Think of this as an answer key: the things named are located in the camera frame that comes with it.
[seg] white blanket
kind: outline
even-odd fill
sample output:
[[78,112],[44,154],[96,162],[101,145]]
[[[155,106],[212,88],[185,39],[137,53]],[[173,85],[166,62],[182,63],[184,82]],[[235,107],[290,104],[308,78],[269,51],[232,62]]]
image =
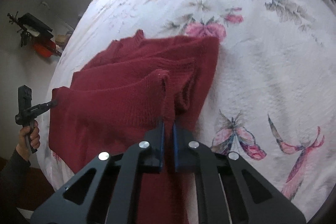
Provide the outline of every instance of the white blanket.
[[[326,2],[93,0],[46,100],[112,40],[137,29],[147,38],[217,36],[220,54],[197,138],[213,151],[238,152],[309,220],[336,182],[336,19]],[[49,113],[39,124],[39,164],[58,189],[73,172],[48,147]],[[196,223],[192,190],[188,205]]]

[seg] folded garment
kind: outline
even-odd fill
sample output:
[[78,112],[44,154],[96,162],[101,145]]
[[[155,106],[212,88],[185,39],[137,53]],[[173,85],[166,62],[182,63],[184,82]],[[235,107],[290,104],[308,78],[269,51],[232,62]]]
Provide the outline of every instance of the folded garment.
[[[166,164],[175,117],[193,130],[217,64],[215,37],[177,36],[113,41],[74,73],[70,88],[54,89],[49,146],[76,173],[102,151],[123,153],[162,117]],[[187,223],[179,177],[165,168],[144,175],[137,223]]]

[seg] orange object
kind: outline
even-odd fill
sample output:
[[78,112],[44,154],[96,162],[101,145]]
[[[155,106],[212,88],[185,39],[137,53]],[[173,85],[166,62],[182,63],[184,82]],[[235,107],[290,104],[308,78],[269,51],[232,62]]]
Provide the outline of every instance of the orange object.
[[39,55],[41,55],[42,57],[46,57],[46,58],[52,56],[53,53],[50,50],[48,50],[46,47],[44,47],[43,45],[46,45],[47,47],[52,48],[52,49],[56,49],[55,42],[51,41],[50,39],[44,39],[42,37],[36,37],[34,39],[33,47],[34,47],[34,50]]

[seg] wall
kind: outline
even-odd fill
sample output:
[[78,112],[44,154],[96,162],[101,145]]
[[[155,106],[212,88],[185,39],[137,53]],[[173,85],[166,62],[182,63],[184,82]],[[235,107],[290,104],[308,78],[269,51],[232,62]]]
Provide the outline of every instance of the wall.
[[[48,3],[50,10],[41,5]],[[20,48],[17,25],[8,23],[7,13],[19,16],[31,13],[54,29],[53,34],[65,34],[65,22],[75,27],[78,15],[85,12],[91,0],[0,0],[0,156],[10,158],[16,144],[20,126],[15,124],[17,88],[29,86],[33,91],[32,104],[43,103],[58,57],[43,59],[31,46]],[[38,167],[36,157],[32,166]]]

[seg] black handle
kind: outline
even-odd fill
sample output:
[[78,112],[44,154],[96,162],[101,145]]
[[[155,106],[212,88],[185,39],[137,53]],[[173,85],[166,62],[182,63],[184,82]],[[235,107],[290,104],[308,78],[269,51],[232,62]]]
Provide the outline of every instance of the black handle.
[[30,143],[31,143],[31,138],[30,138],[30,135],[32,134],[32,132],[34,131],[34,120],[31,120],[30,121],[30,123],[29,124],[27,124],[27,125],[23,125],[23,127],[25,127],[25,126],[30,126],[30,131],[29,131],[29,133],[25,136],[25,139],[26,139],[26,146],[27,146],[27,148],[28,149],[30,149],[30,151],[31,151],[31,153],[32,154],[34,154],[36,151],[37,151],[37,149],[35,149],[35,148],[33,148],[31,145],[30,145]]

